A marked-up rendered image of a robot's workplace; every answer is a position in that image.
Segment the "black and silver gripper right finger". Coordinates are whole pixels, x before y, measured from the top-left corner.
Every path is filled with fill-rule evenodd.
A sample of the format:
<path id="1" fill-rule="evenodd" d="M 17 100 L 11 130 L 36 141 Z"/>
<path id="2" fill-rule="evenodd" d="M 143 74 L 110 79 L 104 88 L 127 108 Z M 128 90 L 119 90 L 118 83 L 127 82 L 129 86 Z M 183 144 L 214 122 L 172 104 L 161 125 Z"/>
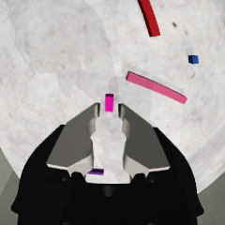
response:
<path id="1" fill-rule="evenodd" d="M 119 118 L 124 119 L 122 132 L 126 135 L 123 169 L 129 180 L 144 173 L 146 182 L 160 183 L 177 189 L 192 204 L 196 216 L 204 210 L 199 201 L 196 182 L 188 161 L 180 150 L 160 131 L 132 111 L 118 104 Z"/>

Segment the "purple rod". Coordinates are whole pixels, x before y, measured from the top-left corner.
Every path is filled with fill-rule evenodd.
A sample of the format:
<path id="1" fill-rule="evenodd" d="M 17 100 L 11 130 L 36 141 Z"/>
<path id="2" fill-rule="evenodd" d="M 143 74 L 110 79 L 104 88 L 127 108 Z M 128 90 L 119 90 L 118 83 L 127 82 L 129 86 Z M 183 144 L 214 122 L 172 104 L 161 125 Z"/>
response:
<path id="1" fill-rule="evenodd" d="M 96 175 L 103 175 L 104 174 L 104 169 L 94 169 L 90 172 L 88 172 L 88 174 L 96 174 Z"/>

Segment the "pink rod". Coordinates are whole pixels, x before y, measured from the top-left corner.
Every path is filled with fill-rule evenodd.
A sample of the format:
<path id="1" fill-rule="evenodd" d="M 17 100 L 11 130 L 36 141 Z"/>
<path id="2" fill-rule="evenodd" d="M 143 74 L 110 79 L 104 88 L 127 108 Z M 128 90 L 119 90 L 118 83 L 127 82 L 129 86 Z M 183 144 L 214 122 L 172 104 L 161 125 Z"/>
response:
<path id="1" fill-rule="evenodd" d="M 140 86 L 143 86 L 145 88 L 148 88 L 150 90 L 153 90 L 155 92 L 158 92 L 168 98 L 172 98 L 178 102 L 181 102 L 183 104 L 186 103 L 187 101 L 187 97 L 185 97 L 184 95 L 172 90 L 169 87 L 166 87 L 158 82 L 154 82 L 150 79 L 147 79 L 141 75 L 138 75 L 136 73 L 133 72 L 128 72 L 127 76 L 126 76 L 126 80 L 131 82 L 131 83 L 136 83 Z"/>

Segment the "magenta rod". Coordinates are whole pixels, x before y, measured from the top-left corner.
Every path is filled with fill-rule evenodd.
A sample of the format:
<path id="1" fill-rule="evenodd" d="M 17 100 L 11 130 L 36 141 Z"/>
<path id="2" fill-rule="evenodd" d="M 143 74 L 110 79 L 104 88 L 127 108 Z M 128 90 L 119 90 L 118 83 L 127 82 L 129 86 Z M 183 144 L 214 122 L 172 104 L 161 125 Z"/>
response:
<path id="1" fill-rule="evenodd" d="M 113 94 L 105 95 L 105 112 L 113 112 Z"/>

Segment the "small blue block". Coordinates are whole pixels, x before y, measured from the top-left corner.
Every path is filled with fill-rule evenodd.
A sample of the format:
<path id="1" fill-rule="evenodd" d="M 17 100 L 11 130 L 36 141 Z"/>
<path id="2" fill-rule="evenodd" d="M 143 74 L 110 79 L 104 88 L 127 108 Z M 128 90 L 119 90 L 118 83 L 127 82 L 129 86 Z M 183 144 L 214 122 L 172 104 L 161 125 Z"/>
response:
<path id="1" fill-rule="evenodd" d="M 188 62 L 190 64 L 199 64 L 199 58 L 197 55 L 189 55 L 188 56 Z"/>

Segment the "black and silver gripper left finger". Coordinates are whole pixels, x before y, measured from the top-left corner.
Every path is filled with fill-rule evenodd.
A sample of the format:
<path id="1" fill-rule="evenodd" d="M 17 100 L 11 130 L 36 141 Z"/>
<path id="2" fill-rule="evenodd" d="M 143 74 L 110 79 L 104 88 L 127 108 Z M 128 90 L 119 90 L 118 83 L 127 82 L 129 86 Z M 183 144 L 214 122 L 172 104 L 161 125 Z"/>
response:
<path id="1" fill-rule="evenodd" d="M 18 214 L 25 199 L 37 188 L 56 181 L 70 181 L 73 172 L 86 174 L 94 168 L 94 148 L 91 140 L 96 131 L 96 102 L 64 125 L 53 131 L 27 159 L 19 189 L 11 211 Z"/>

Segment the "red rod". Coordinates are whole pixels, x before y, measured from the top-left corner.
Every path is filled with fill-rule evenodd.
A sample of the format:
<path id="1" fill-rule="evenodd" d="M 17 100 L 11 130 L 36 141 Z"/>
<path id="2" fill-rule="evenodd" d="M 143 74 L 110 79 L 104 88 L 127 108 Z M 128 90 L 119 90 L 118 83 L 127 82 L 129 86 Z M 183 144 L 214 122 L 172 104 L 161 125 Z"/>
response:
<path id="1" fill-rule="evenodd" d="M 148 30 L 149 37 L 160 36 L 158 23 L 149 0 L 137 0 Z"/>

